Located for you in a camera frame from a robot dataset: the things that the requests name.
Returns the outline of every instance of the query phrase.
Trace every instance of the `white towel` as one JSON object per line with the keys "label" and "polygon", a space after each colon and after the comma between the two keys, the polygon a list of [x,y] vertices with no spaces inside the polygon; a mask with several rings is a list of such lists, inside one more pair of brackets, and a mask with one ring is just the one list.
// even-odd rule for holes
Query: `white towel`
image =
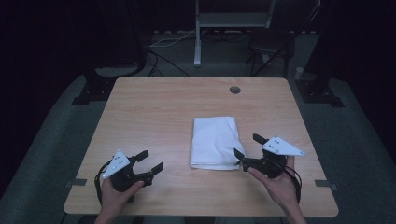
{"label": "white towel", "polygon": [[191,144],[191,167],[209,170],[237,170],[238,149],[246,155],[239,141],[235,118],[195,118]]}

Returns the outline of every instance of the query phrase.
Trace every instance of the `wrist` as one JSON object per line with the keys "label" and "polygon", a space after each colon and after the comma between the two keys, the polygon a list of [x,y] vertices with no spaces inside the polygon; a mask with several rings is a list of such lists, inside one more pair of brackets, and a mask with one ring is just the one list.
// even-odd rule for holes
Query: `wrist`
{"label": "wrist", "polygon": [[289,224],[306,224],[303,211],[300,205],[295,203],[283,204],[280,206],[288,219]]}
{"label": "wrist", "polygon": [[101,212],[96,218],[95,224],[111,224],[114,219],[115,217]]}

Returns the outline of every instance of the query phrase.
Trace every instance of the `dark background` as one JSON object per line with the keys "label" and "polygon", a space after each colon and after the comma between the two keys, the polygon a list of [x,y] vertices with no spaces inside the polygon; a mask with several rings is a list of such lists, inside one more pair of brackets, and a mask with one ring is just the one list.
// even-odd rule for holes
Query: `dark background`
{"label": "dark background", "polygon": [[[289,1],[278,0],[278,4]],[[0,1],[1,195],[65,88],[87,66],[125,63],[115,50],[98,2],[106,3]],[[131,0],[130,3],[136,9],[134,28],[139,34],[194,29],[194,0]],[[311,27],[321,33],[315,53],[326,58],[332,77],[349,83],[389,155],[396,160],[393,148],[396,144],[393,137],[395,3],[323,0],[322,5]],[[244,1],[243,7],[237,0],[227,1],[227,5],[202,1],[203,11],[255,11],[263,7],[258,0]],[[142,43],[129,48],[143,49]],[[99,50],[94,54],[96,57],[90,54],[94,49]],[[101,57],[104,52],[114,57]],[[140,54],[131,54],[127,63],[140,60],[139,57]],[[315,57],[307,66],[316,70]]]}

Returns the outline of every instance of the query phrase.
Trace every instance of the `finger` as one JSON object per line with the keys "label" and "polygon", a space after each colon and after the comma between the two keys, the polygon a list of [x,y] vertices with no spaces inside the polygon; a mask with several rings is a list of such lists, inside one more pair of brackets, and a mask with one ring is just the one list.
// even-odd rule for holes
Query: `finger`
{"label": "finger", "polygon": [[288,158],[286,160],[286,165],[294,170],[294,157],[293,156],[288,156]]}
{"label": "finger", "polygon": [[113,185],[109,178],[103,180],[102,189],[105,189],[105,188],[113,188]]}
{"label": "finger", "polygon": [[260,182],[262,182],[264,184],[264,186],[267,185],[268,183],[268,178],[260,171],[254,169],[253,167],[249,167],[247,169],[247,171],[257,180],[259,180]]}
{"label": "finger", "polygon": [[136,183],[134,183],[130,188],[128,188],[126,190],[126,193],[129,196],[133,196],[134,194],[136,194],[142,187],[143,185],[145,185],[145,182],[143,181],[137,181]]}

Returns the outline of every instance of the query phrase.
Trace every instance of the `hand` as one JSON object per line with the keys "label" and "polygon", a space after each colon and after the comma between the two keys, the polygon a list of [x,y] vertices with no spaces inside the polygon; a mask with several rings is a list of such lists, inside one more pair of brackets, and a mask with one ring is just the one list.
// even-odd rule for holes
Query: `hand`
{"label": "hand", "polygon": [[[286,165],[294,170],[294,157],[288,157]],[[294,187],[291,178],[283,173],[277,178],[267,178],[262,172],[250,167],[248,172],[254,176],[257,180],[267,189],[272,200],[277,203],[282,210],[285,212],[286,217],[290,224],[302,223],[305,224],[305,218],[301,211],[300,205],[297,202],[296,189]]]}
{"label": "hand", "polygon": [[129,198],[134,196],[144,185],[143,181],[134,183],[124,192],[113,188],[111,180],[105,179],[102,183],[102,209],[95,224],[111,223],[123,210]]}

